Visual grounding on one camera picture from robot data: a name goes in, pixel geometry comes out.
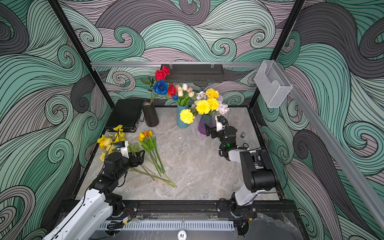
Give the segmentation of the black ribbed hard case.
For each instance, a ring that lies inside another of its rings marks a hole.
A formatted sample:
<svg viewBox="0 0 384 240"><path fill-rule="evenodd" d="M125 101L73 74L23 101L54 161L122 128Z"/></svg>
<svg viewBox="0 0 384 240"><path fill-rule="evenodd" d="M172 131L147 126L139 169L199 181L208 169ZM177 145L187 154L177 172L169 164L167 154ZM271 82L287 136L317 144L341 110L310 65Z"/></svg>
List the black ribbed hard case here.
<svg viewBox="0 0 384 240"><path fill-rule="evenodd" d="M143 100L118 100L106 125L105 130L114 132L114 128L122 125L123 132L134 133L137 130L143 108Z"/></svg>

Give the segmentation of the blue rose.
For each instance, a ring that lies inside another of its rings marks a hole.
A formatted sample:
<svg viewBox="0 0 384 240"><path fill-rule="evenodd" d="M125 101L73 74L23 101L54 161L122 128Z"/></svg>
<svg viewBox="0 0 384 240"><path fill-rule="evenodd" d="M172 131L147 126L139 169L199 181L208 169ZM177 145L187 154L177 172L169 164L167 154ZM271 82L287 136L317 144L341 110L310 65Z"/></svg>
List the blue rose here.
<svg viewBox="0 0 384 240"><path fill-rule="evenodd" d="M153 90L158 95L166 95L168 93L168 84L165 80L159 80L153 86Z"/></svg>

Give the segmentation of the red rose stem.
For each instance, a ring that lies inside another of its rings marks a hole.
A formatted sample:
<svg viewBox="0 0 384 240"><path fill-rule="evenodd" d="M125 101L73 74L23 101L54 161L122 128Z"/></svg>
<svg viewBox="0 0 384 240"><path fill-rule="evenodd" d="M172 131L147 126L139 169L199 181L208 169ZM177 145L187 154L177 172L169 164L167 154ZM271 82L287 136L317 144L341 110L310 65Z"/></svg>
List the red rose stem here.
<svg viewBox="0 0 384 240"><path fill-rule="evenodd" d="M151 92L151 98L149 105L152 105L154 101L161 96L174 101L179 99L176 87L166 82L166 77L170 74L171 69L166 66L162 66L160 70L155 72L154 78L141 78L141 82L150 87L149 91Z"/></svg>

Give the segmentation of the black cylindrical vase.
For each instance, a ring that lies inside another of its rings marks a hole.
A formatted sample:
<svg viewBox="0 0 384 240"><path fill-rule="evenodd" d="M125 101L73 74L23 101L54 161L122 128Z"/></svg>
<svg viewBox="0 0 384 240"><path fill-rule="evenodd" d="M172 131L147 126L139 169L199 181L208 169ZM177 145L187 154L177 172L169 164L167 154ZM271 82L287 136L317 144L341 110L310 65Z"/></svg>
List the black cylindrical vase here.
<svg viewBox="0 0 384 240"><path fill-rule="evenodd" d="M150 100L145 100L142 102L142 108L147 126L156 127L159 124L159 117L155 106L151 104Z"/></svg>

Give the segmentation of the yellow flower bunch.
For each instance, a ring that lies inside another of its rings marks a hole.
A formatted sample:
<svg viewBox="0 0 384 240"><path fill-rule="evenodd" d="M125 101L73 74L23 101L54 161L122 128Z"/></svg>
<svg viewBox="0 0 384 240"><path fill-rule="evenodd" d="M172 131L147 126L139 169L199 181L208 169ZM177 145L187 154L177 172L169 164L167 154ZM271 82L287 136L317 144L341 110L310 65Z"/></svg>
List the yellow flower bunch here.
<svg viewBox="0 0 384 240"><path fill-rule="evenodd" d="M143 164L143 166L145 166L148 170L148 172L153 175L153 177L156 179L156 182L157 181L161 181L163 182L164 184L172 187L172 188L177 188L177 185L166 175L166 174L161 174L161 176L159 175L157 169L155 171L152 171L152 169L150 167L147 167L146 166L146 163L150 163L151 165L153 165L152 161L147 161ZM130 168L129 169L130 172L134 172L134 173L138 173L138 174L141 174L141 175L144 175L144 176L147 176L145 171L139 166L139 167L136 167L136 168Z"/></svg>

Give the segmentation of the pale yellow blossom spray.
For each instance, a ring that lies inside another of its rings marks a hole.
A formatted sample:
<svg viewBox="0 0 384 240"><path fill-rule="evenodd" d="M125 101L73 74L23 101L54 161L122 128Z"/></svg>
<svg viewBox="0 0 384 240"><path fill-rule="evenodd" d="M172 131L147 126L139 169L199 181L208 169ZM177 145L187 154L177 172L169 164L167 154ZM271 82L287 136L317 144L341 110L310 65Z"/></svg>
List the pale yellow blossom spray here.
<svg viewBox="0 0 384 240"><path fill-rule="evenodd" d="M116 146L114 145L114 136L115 135L109 135L105 136L103 135L101 138L98 139L97 143L99 144L99 148L102 150L102 153L100 155L100 160L103 162L104 166L102 171L105 172L107 170L107 162L106 159L113 153L120 153L116 150Z"/></svg>

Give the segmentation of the yellow ranunculus stem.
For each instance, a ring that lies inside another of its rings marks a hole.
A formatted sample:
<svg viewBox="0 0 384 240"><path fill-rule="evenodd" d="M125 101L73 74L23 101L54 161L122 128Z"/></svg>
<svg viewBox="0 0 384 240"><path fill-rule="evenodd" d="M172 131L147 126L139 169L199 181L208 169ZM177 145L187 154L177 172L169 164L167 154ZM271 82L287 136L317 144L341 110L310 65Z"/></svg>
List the yellow ranunculus stem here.
<svg viewBox="0 0 384 240"><path fill-rule="evenodd" d="M123 129L122 129L122 125L119 125L117 127L114 128L114 131L116 131L115 133L115 136L114 136L114 145L116 146L116 144L120 141L127 141L126 137L125 137L125 133L123 132ZM141 150L145 150L143 149L142 145L141 145L141 142L138 141L137 143L129 143L129 153L137 153ZM145 162L149 162L151 161L151 157L150 155L146 152L145 150L145 158L144 158L144 163ZM146 166L147 167L150 167L152 169L152 171L155 171L156 169L154 168L153 165L151 165L150 163L146 163Z"/></svg>

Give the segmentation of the black hanging tray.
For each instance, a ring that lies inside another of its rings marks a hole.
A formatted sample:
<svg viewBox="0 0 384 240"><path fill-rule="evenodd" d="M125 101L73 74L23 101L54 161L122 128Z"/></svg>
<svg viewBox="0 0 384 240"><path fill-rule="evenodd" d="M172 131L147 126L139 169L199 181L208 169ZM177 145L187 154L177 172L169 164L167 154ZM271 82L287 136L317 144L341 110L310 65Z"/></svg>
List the black hanging tray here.
<svg viewBox="0 0 384 240"><path fill-rule="evenodd" d="M169 83L221 83L224 80L224 68L214 64L162 64L169 69L166 81Z"/></svg>

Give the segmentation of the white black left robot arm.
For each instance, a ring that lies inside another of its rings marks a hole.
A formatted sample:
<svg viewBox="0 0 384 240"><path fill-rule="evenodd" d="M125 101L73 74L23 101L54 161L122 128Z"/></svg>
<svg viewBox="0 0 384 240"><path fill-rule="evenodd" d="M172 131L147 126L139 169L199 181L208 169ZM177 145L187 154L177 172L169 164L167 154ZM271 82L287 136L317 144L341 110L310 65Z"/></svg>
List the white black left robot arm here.
<svg viewBox="0 0 384 240"><path fill-rule="evenodd" d="M105 157L104 170L90 184L83 198L44 240L87 240L110 216L123 213L122 196L113 191L119 180L144 162L145 151L114 152Z"/></svg>

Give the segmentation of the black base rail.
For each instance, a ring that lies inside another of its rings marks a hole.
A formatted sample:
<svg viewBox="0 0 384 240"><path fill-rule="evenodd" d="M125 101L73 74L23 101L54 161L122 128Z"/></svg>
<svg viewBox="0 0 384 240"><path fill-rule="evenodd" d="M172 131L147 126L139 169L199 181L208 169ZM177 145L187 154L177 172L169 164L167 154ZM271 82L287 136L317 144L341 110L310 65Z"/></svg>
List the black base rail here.
<svg viewBox="0 0 384 240"><path fill-rule="evenodd" d="M127 216L145 219L162 214L205 214L209 217L233 219L254 218L264 214L270 217L293 218L299 213L293 201L255 201L245 207L236 207L229 200L189 200L189 201L160 201L160 200L124 200L123 211L119 216L109 217L109 220L121 220Z"/></svg>

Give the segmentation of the single yellow tulip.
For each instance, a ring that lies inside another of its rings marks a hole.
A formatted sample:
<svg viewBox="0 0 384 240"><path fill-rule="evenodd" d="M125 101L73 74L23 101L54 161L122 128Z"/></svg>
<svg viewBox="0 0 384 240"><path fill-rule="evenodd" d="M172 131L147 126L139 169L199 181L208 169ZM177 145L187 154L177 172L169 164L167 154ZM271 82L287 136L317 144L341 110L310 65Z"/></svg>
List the single yellow tulip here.
<svg viewBox="0 0 384 240"><path fill-rule="evenodd" d="M153 135L153 132L151 130L148 131L148 138L149 138L149 142L150 142L150 145L151 145L151 149L153 150L156 158L157 158L157 161L159 162L159 165L160 165L160 169L161 169L161 172L163 174L166 173L165 171L165 168L164 168L164 165L163 165L163 162L160 158L160 155L159 155L159 152L158 152L158 149L157 149L157 140L156 140L156 137Z"/></svg>

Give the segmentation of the clear acrylic wall box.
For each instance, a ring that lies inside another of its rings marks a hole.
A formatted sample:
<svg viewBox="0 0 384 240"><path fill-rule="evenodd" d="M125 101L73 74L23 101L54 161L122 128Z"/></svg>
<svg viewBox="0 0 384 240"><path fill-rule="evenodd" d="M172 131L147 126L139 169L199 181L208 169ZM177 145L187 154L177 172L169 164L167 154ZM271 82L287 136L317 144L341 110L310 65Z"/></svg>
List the clear acrylic wall box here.
<svg viewBox="0 0 384 240"><path fill-rule="evenodd" d="M275 60L263 61L254 80L268 108L279 108L293 88L283 65Z"/></svg>

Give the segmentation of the orange yellow tulip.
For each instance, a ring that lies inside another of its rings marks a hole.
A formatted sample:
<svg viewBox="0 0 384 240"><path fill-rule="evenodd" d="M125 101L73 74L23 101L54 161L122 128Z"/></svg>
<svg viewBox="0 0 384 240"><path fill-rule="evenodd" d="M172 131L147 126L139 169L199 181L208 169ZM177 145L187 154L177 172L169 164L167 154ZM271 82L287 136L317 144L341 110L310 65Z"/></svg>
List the orange yellow tulip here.
<svg viewBox="0 0 384 240"><path fill-rule="evenodd" d="M161 160L160 155L159 155L158 150L157 150L156 137L153 135L152 131L145 131L144 135L145 135L145 138L143 140L143 143L144 142L146 143L148 152L150 152L152 161L155 164L155 166L158 170L158 173L160 175L165 174L166 171L165 171L164 165L162 163L162 160Z"/></svg>

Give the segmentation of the yellow tulip bouquet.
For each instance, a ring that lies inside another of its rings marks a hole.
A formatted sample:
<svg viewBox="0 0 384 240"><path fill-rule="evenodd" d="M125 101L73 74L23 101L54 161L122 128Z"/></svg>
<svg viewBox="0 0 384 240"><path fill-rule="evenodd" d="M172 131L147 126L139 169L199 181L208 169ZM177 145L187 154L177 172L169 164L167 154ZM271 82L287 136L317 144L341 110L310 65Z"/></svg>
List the yellow tulip bouquet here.
<svg viewBox="0 0 384 240"><path fill-rule="evenodd" d="M168 94L170 98L180 107L188 105L189 101L195 97L195 91L187 84L169 85Z"/></svg>

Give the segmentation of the yellow carnation bouquet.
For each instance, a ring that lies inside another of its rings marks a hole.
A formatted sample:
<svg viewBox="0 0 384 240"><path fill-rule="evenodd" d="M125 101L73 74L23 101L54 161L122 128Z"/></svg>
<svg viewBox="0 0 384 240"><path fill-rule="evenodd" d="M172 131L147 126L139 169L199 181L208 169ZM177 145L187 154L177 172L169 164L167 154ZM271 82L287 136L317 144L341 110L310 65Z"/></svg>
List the yellow carnation bouquet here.
<svg viewBox="0 0 384 240"><path fill-rule="evenodd" d="M229 106L224 104L224 97L214 89L201 91L193 97L194 103L190 107L196 115L225 116L229 112Z"/></svg>

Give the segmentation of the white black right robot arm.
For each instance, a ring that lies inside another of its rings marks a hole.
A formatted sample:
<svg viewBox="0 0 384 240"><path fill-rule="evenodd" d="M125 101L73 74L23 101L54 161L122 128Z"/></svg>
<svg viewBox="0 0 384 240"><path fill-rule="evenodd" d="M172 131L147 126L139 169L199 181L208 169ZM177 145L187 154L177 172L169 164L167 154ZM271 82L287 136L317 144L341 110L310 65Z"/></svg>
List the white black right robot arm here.
<svg viewBox="0 0 384 240"><path fill-rule="evenodd" d="M263 158L267 157L262 149L250 150L248 145L237 145L237 129L228 124L218 127L210 127L205 124L206 136L219 139L219 156L229 162L241 164L243 185L231 197L233 210L249 206L260 194L267 194L276 186L277 179L271 167L261 166Z"/></svg>

